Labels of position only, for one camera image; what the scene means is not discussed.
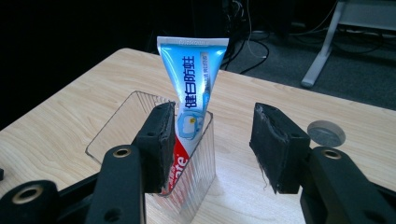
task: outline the wooden table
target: wooden table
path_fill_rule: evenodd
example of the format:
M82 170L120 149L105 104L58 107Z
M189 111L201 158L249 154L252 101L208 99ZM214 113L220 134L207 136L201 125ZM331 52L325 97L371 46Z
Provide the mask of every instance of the wooden table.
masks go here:
M159 56L121 49L6 127L0 196L37 179L64 189L98 172L85 149L133 91L176 99ZM208 108L217 176L193 223L304 223L300 196L275 195L248 145L256 102L278 107L305 131L315 120L338 124L346 133L339 149L371 181L396 190L396 111L219 71Z

